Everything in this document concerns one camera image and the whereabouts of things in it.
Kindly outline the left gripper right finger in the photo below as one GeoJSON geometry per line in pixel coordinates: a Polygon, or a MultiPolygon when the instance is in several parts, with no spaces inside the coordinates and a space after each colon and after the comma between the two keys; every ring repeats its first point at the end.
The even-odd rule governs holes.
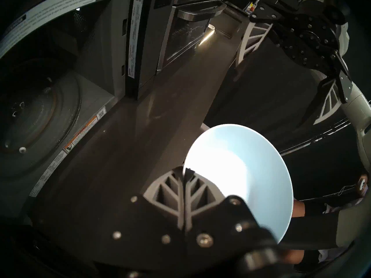
{"type": "Polygon", "coordinates": [[[210,180],[184,168],[184,230],[189,232],[204,213],[220,204],[225,195],[210,180]]]}

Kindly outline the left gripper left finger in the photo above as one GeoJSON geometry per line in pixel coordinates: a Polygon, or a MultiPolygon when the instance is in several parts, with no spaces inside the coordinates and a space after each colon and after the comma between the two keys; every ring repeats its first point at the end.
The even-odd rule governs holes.
{"type": "Polygon", "coordinates": [[[144,192],[144,198],[179,230],[184,229],[183,168],[176,167],[153,181],[144,192]]]}

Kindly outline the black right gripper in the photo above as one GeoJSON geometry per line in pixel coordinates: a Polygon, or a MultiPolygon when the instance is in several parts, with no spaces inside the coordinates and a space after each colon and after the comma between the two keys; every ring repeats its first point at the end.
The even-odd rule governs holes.
{"type": "Polygon", "coordinates": [[[262,3],[250,17],[238,47],[237,67],[256,51],[272,30],[272,37],[296,64],[317,70],[331,81],[324,84],[328,92],[320,104],[321,111],[314,125],[330,118],[347,103],[352,91],[352,79],[340,55],[340,23],[346,23],[344,11],[335,6],[288,10],[262,3]]]}

